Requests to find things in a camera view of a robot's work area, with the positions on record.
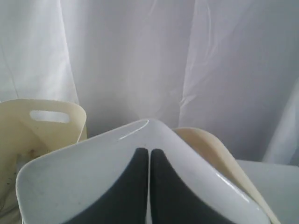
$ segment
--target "cream plastic bin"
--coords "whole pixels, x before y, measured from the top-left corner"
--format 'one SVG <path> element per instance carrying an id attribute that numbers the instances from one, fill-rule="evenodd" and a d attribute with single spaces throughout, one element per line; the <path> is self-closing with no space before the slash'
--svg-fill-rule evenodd
<path id="1" fill-rule="evenodd" d="M 271 223 L 280 224 L 262 195 L 218 138 L 209 132 L 191 127 L 176 128 L 174 132 L 215 169 L 255 200 L 268 215 Z"/>
<path id="2" fill-rule="evenodd" d="M 86 112 L 74 103 L 16 99 L 0 103 L 0 223 L 21 223 L 16 157 L 34 159 L 86 139 Z"/>

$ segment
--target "white table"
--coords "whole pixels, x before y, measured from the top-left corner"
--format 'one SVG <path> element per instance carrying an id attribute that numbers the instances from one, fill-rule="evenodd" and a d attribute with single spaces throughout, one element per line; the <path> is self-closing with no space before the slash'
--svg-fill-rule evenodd
<path id="1" fill-rule="evenodd" d="M 282 224 L 299 224 L 299 168 L 238 161 Z"/>

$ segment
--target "white curtain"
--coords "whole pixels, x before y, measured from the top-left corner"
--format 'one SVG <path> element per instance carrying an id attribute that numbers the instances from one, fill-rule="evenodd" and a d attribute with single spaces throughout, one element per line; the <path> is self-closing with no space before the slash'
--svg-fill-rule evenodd
<path id="1" fill-rule="evenodd" d="M 299 1 L 0 2 L 0 101 L 79 102 L 90 136 L 194 126 L 238 159 L 299 164 Z"/>

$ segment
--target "white bowl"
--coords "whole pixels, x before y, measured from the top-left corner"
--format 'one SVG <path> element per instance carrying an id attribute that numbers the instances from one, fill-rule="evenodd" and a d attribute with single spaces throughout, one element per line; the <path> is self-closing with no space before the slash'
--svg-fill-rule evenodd
<path id="1" fill-rule="evenodd" d="M 233 223 L 270 223 L 251 198 L 165 124 L 152 119 L 128 124 L 26 164 L 16 182 L 24 223 L 60 224 L 74 217 L 113 185 L 138 147 L 164 150 L 188 187 Z M 147 223 L 151 222 L 149 207 Z"/>

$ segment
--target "handle hole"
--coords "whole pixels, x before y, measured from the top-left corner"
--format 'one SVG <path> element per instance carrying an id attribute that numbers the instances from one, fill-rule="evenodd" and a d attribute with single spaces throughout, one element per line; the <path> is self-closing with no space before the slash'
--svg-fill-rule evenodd
<path id="1" fill-rule="evenodd" d="M 67 124 L 70 122 L 70 116 L 63 112 L 55 111 L 31 111 L 30 117 L 36 121 L 48 121 Z"/>

